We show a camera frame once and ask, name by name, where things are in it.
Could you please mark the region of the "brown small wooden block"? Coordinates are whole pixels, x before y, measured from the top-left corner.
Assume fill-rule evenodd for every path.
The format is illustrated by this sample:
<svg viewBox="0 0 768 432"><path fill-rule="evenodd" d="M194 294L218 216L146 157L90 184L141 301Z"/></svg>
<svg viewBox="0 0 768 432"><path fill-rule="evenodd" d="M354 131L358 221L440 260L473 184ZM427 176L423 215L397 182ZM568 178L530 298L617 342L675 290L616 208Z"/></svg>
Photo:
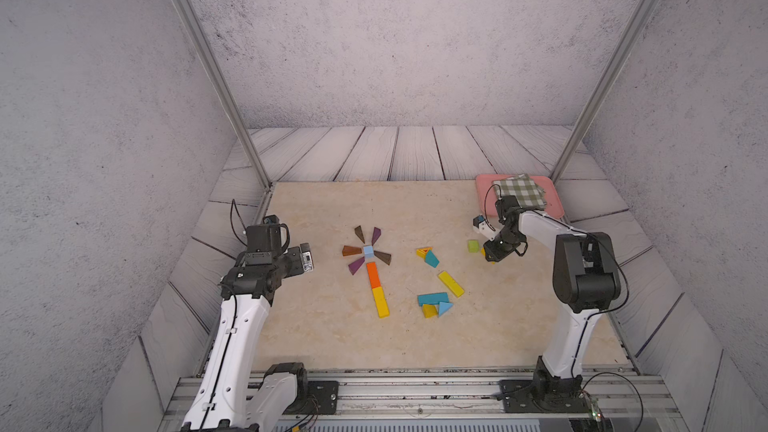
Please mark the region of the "brown small wooden block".
<svg viewBox="0 0 768 432"><path fill-rule="evenodd" d="M342 249L343 256L360 255L362 253L363 253L363 250L360 247L345 245Z"/></svg>

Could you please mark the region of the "lime green long block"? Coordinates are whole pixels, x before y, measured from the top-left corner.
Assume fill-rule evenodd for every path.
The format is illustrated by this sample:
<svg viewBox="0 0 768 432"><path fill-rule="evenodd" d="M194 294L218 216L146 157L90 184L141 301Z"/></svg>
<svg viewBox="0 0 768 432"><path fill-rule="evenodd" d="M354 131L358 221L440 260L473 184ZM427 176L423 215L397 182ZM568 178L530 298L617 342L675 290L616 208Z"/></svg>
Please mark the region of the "lime green long block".
<svg viewBox="0 0 768 432"><path fill-rule="evenodd" d="M463 287L447 271L440 272L437 277L455 297L464 295Z"/></svg>

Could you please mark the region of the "yellow long wooden block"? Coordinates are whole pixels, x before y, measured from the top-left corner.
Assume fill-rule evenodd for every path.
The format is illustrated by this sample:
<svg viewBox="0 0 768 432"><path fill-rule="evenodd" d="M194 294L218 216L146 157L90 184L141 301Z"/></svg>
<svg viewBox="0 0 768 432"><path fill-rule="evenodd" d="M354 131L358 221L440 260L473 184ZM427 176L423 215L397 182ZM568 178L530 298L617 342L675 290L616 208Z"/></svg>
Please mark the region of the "yellow long wooden block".
<svg viewBox="0 0 768 432"><path fill-rule="evenodd" d="M372 293L378 317L388 317L390 315L390 311L383 288L381 286L375 287L372 289Z"/></svg>

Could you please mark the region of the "yellow small cube block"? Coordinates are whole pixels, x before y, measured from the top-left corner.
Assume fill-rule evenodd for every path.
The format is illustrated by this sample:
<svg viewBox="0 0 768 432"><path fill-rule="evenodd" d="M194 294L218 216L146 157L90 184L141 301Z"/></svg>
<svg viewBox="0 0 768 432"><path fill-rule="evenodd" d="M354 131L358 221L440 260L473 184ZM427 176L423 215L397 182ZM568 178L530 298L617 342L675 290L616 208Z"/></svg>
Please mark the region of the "yellow small cube block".
<svg viewBox="0 0 768 432"><path fill-rule="evenodd" d="M423 304L422 305L422 312L426 318L433 318L439 316L439 305L438 304Z"/></svg>

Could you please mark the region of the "teal long wooden block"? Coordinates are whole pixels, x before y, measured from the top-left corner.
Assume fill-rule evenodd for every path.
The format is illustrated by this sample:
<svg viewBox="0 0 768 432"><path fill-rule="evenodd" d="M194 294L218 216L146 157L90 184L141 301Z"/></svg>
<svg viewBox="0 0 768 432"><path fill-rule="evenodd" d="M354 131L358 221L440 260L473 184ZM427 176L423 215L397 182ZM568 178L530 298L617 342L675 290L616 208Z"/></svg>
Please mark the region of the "teal long wooden block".
<svg viewBox="0 0 768 432"><path fill-rule="evenodd" d="M446 292L438 292L418 295L417 301L419 306L439 305L441 302L450 302L450 298Z"/></svg>

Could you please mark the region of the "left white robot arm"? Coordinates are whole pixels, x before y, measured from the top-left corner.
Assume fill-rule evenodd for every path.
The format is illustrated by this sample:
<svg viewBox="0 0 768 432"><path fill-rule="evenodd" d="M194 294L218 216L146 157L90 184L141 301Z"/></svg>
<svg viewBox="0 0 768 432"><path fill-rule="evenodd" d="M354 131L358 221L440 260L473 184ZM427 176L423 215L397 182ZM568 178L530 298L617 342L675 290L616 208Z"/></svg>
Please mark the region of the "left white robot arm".
<svg viewBox="0 0 768 432"><path fill-rule="evenodd" d="M301 362L272 365L248 388L258 339L282 282L314 268L307 243L290 245L290 230L270 215L245 230L246 250L222 278L220 323L183 431L271 431L286 410L303 406L308 379Z"/></svg>

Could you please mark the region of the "brown slanted wooden block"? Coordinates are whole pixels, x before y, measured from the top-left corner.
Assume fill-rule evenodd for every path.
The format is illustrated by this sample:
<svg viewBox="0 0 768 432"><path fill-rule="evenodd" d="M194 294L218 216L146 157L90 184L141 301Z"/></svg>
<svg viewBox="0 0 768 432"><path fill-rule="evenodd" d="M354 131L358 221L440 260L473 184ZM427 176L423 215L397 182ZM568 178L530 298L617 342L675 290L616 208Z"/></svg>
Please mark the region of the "brown slanted wooden block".
<svg viewBox="0 0 768 432"><path fill-rule="evenodd" d="M379 260L381 260L385 264L387 264L387 265L391 264L392 256L389 253L381 252L381 251L375 251L374 255L375 255L376 258L378 258Z"/></svg>

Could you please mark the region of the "light blue triangle block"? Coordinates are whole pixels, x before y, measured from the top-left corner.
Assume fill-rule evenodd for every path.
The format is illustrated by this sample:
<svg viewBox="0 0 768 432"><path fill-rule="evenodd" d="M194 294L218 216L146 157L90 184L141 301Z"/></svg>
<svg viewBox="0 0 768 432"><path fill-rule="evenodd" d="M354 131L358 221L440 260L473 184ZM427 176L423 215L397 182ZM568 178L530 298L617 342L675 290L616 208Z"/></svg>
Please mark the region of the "light blue triangle block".
<svg viewBox="0 0 768 432"><path fill-rule="evenodd" d="M451 303L451 302L439 302L438 305L437 305L438 316L442 317L452 307L453 307L453 303Z"/></svg>

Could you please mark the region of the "teal triangle wooden block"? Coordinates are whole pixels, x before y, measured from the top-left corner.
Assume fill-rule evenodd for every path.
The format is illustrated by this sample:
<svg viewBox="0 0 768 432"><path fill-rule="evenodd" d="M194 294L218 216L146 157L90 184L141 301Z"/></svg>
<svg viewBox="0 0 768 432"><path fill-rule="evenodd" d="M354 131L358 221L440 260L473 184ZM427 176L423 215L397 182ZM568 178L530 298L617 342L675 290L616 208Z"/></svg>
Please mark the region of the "teal triangle wooden block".
<svg viewBox="0 0 768 432"><path fill-rule="evenodd" d="M436 255L431 250L429 250L425 254L425 263L427 265L429 265L430 267L432 267L432 268L437 268L438 265L439 265L439 259L436 257Z"/></svg>

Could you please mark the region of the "orange triangle wooden block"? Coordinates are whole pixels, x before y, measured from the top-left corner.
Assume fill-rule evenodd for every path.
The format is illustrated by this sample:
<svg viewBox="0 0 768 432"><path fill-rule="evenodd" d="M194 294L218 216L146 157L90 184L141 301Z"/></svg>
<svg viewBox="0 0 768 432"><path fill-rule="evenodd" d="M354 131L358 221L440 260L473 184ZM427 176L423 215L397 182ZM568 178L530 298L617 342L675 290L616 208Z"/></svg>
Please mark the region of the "orange triangle wooden block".
<svg viewBox="0 0 768 432"><path fill-rule="evenodd" d="M429 251L431 251L431 250L432 250L432 248L431 248L431 247L424 247L424 248L419 248L419 249L417 249L417 250L416 250L416 253L417 253L417 255L418 255L419 257L421 257L421 258L425 259L425 258L426 258L426 255L427 255L427 253L428 253Z"/></svg>

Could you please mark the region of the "purple rectangular wooden block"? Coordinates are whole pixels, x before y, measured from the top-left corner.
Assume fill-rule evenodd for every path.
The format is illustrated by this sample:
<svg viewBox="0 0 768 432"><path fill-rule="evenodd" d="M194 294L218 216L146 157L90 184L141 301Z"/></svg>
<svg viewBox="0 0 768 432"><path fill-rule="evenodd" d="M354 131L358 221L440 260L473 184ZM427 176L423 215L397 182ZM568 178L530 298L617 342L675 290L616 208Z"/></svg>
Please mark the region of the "purple rectangular wooden block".
<svg viewBox="0 0 768 432"><path fill-rule="evenodd" d="M348 269L351 275L355 275L356 272L366 263L365 257L360 257L348 265Z"/></svg>

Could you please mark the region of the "orange long wooden block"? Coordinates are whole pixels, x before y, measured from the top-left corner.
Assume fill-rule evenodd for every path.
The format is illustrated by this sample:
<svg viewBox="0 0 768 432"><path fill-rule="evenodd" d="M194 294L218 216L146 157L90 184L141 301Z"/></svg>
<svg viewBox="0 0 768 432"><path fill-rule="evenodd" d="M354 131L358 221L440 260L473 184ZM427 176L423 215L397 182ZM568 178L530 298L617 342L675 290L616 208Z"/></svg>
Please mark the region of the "orange long wooden block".
<svg viewBox="0 0 768 432"><path fill-rule="evenodd" d="M368 278L369 278L371 288L372 289L380 288L381 282L380 282L377 264L375 262L367 262L366 270L368 273Z"/></svg>

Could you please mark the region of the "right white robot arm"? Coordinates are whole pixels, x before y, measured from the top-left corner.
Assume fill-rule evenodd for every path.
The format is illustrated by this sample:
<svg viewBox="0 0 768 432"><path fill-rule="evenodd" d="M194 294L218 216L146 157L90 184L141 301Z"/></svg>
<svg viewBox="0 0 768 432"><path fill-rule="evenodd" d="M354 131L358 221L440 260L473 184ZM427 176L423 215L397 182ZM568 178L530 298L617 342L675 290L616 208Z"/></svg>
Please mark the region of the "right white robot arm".
<svg viewBox="0 0 768 432"><path fill-rule="evenodd" d="M537 368L544 380L577 384L594 327L622 293L624 275L612 239L604 232L580 230L543 211L524 208L513 196L497 200L495 207L498 229L482 215L472 221L475 231L486 238L483 251L488 262L525 255L530 238L553 253L552 288L560 310Z"/></svg>

